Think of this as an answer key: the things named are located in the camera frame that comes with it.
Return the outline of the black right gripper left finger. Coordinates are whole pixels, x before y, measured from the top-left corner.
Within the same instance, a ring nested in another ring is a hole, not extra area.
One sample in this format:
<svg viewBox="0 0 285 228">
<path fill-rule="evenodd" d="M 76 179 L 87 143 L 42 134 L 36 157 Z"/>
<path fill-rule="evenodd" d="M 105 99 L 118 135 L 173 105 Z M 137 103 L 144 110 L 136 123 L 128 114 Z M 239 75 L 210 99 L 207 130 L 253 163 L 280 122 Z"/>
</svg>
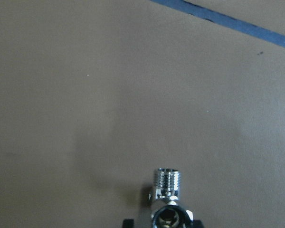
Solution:
<svg viewBox="0 0 285 228">
<path fill-rule="evenodd" d="M 134 219 L 124 219 L 122 228 L 134 228 Z"/>
</svg>

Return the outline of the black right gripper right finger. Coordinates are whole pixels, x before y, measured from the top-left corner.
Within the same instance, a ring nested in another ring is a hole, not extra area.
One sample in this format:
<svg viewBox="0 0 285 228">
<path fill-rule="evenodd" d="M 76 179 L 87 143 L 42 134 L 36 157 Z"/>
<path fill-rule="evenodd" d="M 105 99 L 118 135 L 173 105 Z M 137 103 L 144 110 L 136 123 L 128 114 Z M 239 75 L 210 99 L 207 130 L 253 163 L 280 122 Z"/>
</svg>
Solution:
<svg viewBox="0 0 285 228">
<path fill-rule="evenodd" d="M 204 228 L 204 225 L 201 220 L 193 220 L 192 228 Z"/>
</svg>

